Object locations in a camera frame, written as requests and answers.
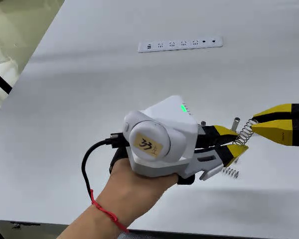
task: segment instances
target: white tabletop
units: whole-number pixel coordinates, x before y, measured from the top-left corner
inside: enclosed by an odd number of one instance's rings
[[[222,48],[137,53],[214,35]],[[299,103],[299,0],[67,0],[0,110],[0,220],[71,223],[90,204],[85,151],[170,95],[226,127]],[[299,147],[257,135],[249,146],[237,180],[174,186],[131,228],[299,239]],[[96,194],[114,152],[87,164]]]

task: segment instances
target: metal pin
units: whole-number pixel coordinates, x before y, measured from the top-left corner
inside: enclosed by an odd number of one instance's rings
[[[236,117],[234,119],[233,125],[231,126],[232,131],[236,132],[239,122],[240,122],[240,118]]]

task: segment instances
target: metal spring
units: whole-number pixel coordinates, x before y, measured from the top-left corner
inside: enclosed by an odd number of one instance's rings
[[[254,119],[249,119],[244,125],[243,129],[240,131],[238,137],[235,139],[233,144],[245,145],[250,137],[254,134],[251,126],[257,124],[258,122]]]
[[[233,177],[233,178],[238,178],[238,176],[239,176],[239,171],[237,171],[236,169],[233,169],[231,167],[224,167],[222,172],[224,174],[227,174],[227,175]]]

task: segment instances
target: white power strip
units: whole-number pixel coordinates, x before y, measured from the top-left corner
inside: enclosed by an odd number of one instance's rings
[[[145,41],[139,43],[139,52],[173,51],[222,46],[223,39],[219,36],[202,37],[192,40]]]

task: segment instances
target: gray floor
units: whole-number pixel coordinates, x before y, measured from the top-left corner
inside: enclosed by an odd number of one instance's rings
[[[42,224],[40,226],[21,226],[14,229],[10,222],[0,222],[0,233],[4,239],[55,239],[66,228],[65,225]]]

